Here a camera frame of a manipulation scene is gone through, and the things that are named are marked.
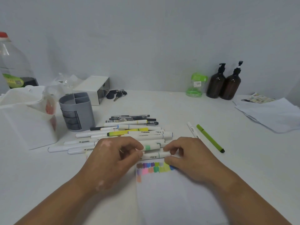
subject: amber bottle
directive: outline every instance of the amber bottle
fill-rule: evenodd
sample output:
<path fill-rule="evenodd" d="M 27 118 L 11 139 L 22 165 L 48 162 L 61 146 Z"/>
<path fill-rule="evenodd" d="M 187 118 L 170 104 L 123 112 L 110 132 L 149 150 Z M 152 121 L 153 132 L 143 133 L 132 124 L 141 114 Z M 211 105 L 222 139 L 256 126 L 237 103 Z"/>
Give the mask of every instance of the amber bottle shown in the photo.
<path fill-rule="evenodd" d="M 223 72 L 225 71 L 226 63 L 220 63 L 219 65 L 221 66 L 219 67 L 218 72 L 212 75 L 206 92 L 206 96 L 213 99 L 219 97 L 222 85 L 225 81 Z"/>
<path fill-rule="evenodd" d="M 242 63 L 243 61 L 239 61 L 238 67 L 234 69 L 233 74 L 225 79 L 225 82 L 220 92 L 220 97 L 222 99 L 231 100 L 234 97 L 236 91 L 238 90 L 238 86 L 241 83 L 241 79 L 238 75 L 241 72 Z"/>

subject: gray pen holder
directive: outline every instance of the gray pen holder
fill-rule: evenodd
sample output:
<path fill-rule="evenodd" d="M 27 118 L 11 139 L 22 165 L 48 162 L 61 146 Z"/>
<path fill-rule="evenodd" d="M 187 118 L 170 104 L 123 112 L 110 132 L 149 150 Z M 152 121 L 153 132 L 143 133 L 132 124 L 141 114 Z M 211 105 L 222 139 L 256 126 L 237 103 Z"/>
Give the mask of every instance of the gray pen holder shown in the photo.
<path fill-rule="evenodd" d="M 95 127 L 92 104 L 86 92 L 69 94 L 59 99 L 62 116 L 72 132 L 82 132 Z"/>

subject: red bottle cap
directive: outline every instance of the red bottle cap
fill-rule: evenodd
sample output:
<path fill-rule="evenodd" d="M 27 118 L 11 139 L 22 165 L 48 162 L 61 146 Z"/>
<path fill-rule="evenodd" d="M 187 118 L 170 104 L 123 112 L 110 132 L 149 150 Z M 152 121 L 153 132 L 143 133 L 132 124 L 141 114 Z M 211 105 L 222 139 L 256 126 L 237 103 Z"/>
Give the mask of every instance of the red bottle cap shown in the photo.
<path fill-rule="evenodd" d="M 5 32 L 0 31 L 0 38 L 8 38 L 8 35 Z"/>

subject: color swatch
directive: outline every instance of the color swatch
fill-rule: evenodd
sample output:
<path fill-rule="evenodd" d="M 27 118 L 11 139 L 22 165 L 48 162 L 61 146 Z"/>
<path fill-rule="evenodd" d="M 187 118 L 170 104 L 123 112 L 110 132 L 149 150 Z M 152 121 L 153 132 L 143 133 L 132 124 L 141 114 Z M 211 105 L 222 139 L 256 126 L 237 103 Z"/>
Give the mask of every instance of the color swatch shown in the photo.
<path fill-rule="evenodd" d="M 142 182 L 142 175 L 169 172 L 175 169 L 174 166 L 170 166 L 165 162 L 138 163 L 136 169 L 137 182 Z"/>

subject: table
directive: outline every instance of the table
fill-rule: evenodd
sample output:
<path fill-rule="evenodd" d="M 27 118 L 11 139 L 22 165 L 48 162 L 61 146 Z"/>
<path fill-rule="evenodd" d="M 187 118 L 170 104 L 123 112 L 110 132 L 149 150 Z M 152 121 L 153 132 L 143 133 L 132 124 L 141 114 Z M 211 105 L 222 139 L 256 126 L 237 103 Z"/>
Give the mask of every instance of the table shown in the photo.
<path fill-rule="evenodd" d="M 221 154 L 203 135 L 214 155 L 240 175 L 292 224 L 300 221 L 299 133 L 276 134 L 234 108 L 232 101 L 190 98 L 183 92 L 127 91 L 128 95 L 104 99 L 93 106 L 97 126 L 111 115 L 150 114 L 159 126 L 172 131 L 173 139 L 193 137 L 186 125 L 200 124 L 224 149 Z M 56 145 L 74 140 L 58 107 Z M 0 223 L 13 224 L 73 177 L 85 155 L 48 153 L 46 147 L 25 151 L 12 142 L 1 146 Z M 78 224 L 139 224 L 134 168 L 109 192 L 92 198 L 78 216 Z"/>

